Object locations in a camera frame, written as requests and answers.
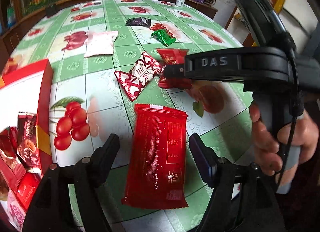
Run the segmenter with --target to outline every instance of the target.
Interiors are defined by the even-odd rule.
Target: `black cable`
[[[293,95],[294,95],[294,102],[292,105],[292,122],[291,122],[291,128],[290,128],[290,133],[289,133],[289,138],[288,138],[288,142],[287,142],[287,146],[285,148],[285,158],[283,159],[283,164],[282,164],[282,168],[280,171],[280,176],[277,182],[277,188],[276,191],[278,190],[280,183],[281,183],[281,179],[283,176],[283,173],[285,171],[285,166],[287,164],[287,160],[288,160],[288,155],[289,155],[289,150],[291,147],[291,143],[292,143],[292,139],[293,139],[293,134],[294,134],[294,130],[296,127],[296,123],[297,123],[297,117],[299,114],[299,109],[298,107],[301,105],[301,97],[300,97],[300,85],[299,85],[299,79],[298,79],[298,73],[297,73],[297,66],[295,63],[295,57],[296,57],[296,52],[294,49],[290,49],[290,51],[287,53],[287,58],[291,64],[292,67],[292,74],[293,74]]]

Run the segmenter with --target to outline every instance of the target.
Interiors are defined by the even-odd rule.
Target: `red candy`
[[[26,211],[21,207],[17,201],[14,193],[9,190],[8,193],[8,217],[17,226],[19,231],[22,231],[23,222],[26,216]]]
[[[36,174],[27,172],[19,183],[15,195],[25,211],[31,203],[33,194],[36,192],[39,182],[39,178]]]
[[[36,114],[19,112],[17,152],[28,168],[39,168]]]
[[[162,60],[168,65],[183,64],[184,57],[188,51],[187,49],[157,49]],[[187,78],[161,77],[158,86],[161,88],[191,89],[191,80]]]
[[[24,166],[15,155],[8,136],[0,135],[0,172],[8,187],[16,191],[22,177],[26,173]]]
[[[143,209],[188,207],[183,193],[187,114],[135,104],[133,147],[122,204]]]
[[[135,62],[129,73],[116,71],[119,84],[131,101],[137,99],[144,87],[153,79],[154,74],[163,72],[163,67],[147,52]]]

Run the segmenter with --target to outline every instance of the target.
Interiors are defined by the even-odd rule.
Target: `cherry print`
[[[78,102],[72,101],[72,102],[67,104],[66,112],[64,113],[64,115],[68,116],[73,109],[80,108],[80,107],[81,107],[81,105]]]
[[[65,136],[70,133],[72,128],[72,121],[70,117],[64,116],[61,117],[57,123],[56,132],[59,136]]]
[[[54,146],[57,150],[63,151],[68,149],[71,144],[71,135],[67,134],[66,136],[57,136],[54,138]]]
[[[83,108],[74,108],[70,112],[69,117],[72,121],[73,128],[75,128],[85,123],[87,120],[87,112]]]
[[[71,131],[71,136],[76,141],[83,141],[88,137],[90,133],[90,127],[88,123],[84,123],[78,127],[74,127]]]

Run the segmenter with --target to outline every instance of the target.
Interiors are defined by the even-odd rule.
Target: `green checkered tablecloth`
[[[219,114],[204,112],[201,118],[192,108],[193,98],[185,91],[159,88],[159,77],[156,76],[138,99],[131,102],[119,87],[114,71],[128,72],[143,51],[161,60],[156,48],[165,48],[151,38],[151,29],[125,26],[128,18],[135,17],[150,18],[152,25],[164,25],[177,38],[170,48],[189,49],[189,54],[241,46],[224,28],[187,5],[177,7],[173,3],[156,0],[98,0],[43,18],[22,39],[12,57],[22,55],[20,66],[49,58],[54,69],[51,105],[72,96],[82,102],[82,108],[88,111],[89,121],[99,119],[99,134],[89,134],[80,142],[73,140],[68,149],[60,151],[53,144],[54,122],[64,112],[51,110],[50,136],[54,162],[60,166],[75,164],[102,146],[110,133],[119,135],[120,151],[106,183],[98,190],[101,205],[112,227],[116,231],[127,232],[184,232],[199,224],[212,193],[212,189],[201,180],[188,144],[184,186],[188,208],[143,210],[121,204],[135,125],[133,106],[135,103],[147,103],[185,111],[188,114],[187,141],[191,134],[198,133],[219,156],[234,162],[250,145],[248,107],[252,95],[243,93],[242,84],[221,83],[227,95],[225,108]],[[112,30],[119,31],[113,55],[84,58],[92,34]],[[78,48],[64,49],[67,46],[65,37],[79,31],[85,31],[88,39]],[[82,226],[71,185],[70,198],[74,218],[78,226]]]

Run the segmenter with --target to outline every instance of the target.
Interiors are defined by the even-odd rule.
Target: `hand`
[[[276,153],[279,151],[279,143],[273,138],[271,133],[260,120],[260,111],[253,101],[249,108],[252,120],[252,140],[254,143],[255,162],[260,165],[261,170],[266,175],[273,175],[275,171],[282,168],[282,160]],[[283,144],[287,144],[291,124],[284,126],[278,132],[277,139]],[[315,122],[311,119],[307,111],[303,113],[303,118],[298,119],[293,135],[292,145],[300,146],[301,153],[299,164],[304,163],[313,156],[319,138],[319,129]]]

